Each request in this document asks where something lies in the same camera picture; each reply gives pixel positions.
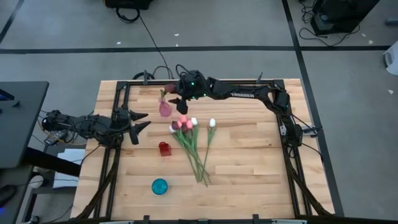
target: white tulip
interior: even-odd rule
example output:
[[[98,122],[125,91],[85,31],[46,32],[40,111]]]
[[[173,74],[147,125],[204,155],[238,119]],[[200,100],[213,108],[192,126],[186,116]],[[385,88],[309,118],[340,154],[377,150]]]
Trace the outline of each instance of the white tulip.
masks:
[[[216,120],[213,119],[213,118],[211,118],[211,119],[210,119],[210,122],[209,122],[209,126],[210,126],[211,128],[214,128],[214,127],[216,126]]]
[[[175,130],[173,129],[173,127],[171,127],[171,126],[169,126],[169,129],[170,129],[170,133],[175,133]]]
[[[194,126],[198,124],[198,120],[196,118],[191,118],[191,122]]]

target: pink vase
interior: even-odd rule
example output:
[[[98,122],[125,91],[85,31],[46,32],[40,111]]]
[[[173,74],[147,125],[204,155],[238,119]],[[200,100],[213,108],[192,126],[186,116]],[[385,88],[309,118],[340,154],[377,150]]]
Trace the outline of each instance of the pink vase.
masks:
[[[159,113],[162,117],[169,117],[172,114],[172,107],[164,98],[159,98]]]

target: wooden tabletop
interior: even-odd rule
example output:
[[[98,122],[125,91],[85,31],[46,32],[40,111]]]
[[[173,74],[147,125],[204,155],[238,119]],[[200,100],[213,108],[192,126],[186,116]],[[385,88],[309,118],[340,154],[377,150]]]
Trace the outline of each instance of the wooden tabletop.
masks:
[[[285,79],[294,115],[311,123],[303,88],[299,79]],[[95,113],[110,116],[117,81],[102,81]],[[159,90],[162,86],[132,86],[129,109],[149,113],[140,120],[152,123],[139,135],[133,146],[125,135],[112,220],[182,219],[248,219],[293,218],[293,208],[280,144],[276,116],[259,100],[229,98],[215,101],[201,98],[188,103],[188,117],[196,117],[200,125],[198,150],[204,158],[207,144],[206,127],[210,118],[217,121],[217,131],[210,148],[206,170],[211,185],[198,184],[183,149],[169,133],[171,121],[180,116],[173,106],[169,118],[159,115]],[[175,96],[167,95],[169,100]],[[158,144],[169,143],[172,155],[161,157]],[[304,136],[303,142],[317,149],[317,140]],[[86,154],[97,146],[89,140]],[[318,153],[299,148],[307,186],[318,201],[331,213],[333,205]],[[104,149],[99,148],[86,158],[80,173],[71,217],[78,215],[98,188]],[[155,179],[169,184],[164,195],[152,193]],[[303,200],[298,187],[300,210]],[[101,214],[104,215],[106,197]]]

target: wooden table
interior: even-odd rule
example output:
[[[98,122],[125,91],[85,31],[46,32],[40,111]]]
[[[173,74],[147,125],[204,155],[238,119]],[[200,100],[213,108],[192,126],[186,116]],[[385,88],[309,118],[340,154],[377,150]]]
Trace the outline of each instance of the wooden table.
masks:
[[[300,80],[284,81],[294,115],[310,124]],[[101,82],[95,113],[111,115],[116,82]],[[187,156],[169,133],[171,121],[179,117],[174,105],[170,118],[159,115],[161,88],[131,87],[129,108],[138,113],[149,113],[139,122],[152,121],[152,124],[140,133],[139,145],[133,146],[128,135],[125,136],[112,220],[142,220],[144,215],[150,215],[151,220],[248,219],[253,214],[259,214],[260,218],[294,217],[274,113],[259,100],[242,98],[224,101],[201,98],[188,103],[187,116],[196,117],[200,125],[198,150],[201,158],[205,156],[209,119],[217,121],[218,129],[206,165],[211,185],[206,187],[196,182]],[[171,98],[175,95],[167,95],[167,99]],[[171,145],[172,156],[160,156],[158,144],[161,141]],[[303,142],[317,148],[316,139],[304,136]],[[89,140],[86,154],[96,146],[95,140]],[[333,213],[319,154],[305,146],[299,150],[308,188]],[[96,192],[103,155],[104,149],[99,148],[85,160],[71,217],[78,215]],[[169,184],[165,195],[152,193],[151,184],[157,178],[163,178]],[[304,214],[302,196],[297,186],[296,189],[300,210]],[[104,215],[107,192],[104,195],[101,215]]]

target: tulip bouquet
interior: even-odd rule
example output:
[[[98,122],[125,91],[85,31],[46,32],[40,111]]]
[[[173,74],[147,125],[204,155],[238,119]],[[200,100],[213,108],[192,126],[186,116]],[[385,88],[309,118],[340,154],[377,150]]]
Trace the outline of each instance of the tulip bouquet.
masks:
[[[213,139],[216,130],[215,126],[216,121],[214,119],[211,119],[210,127],[208,128],[208,142],[204,163],[202,163],[198,155],[197,140],[199,125],[197,119],[187,119],[185,115],[182,115],[180,117],[180,120],[173,121],[172,125],[169,127],[173,137],[183,147],[192,166],[193,174],[195,175],[197,182],[199,183],[201,181],[204,181],[206,186],[208,185],[208,183],[210,183],[210,175],[209,173],[207,173],[205,167],[208,151],[210,148],[210,142]]]

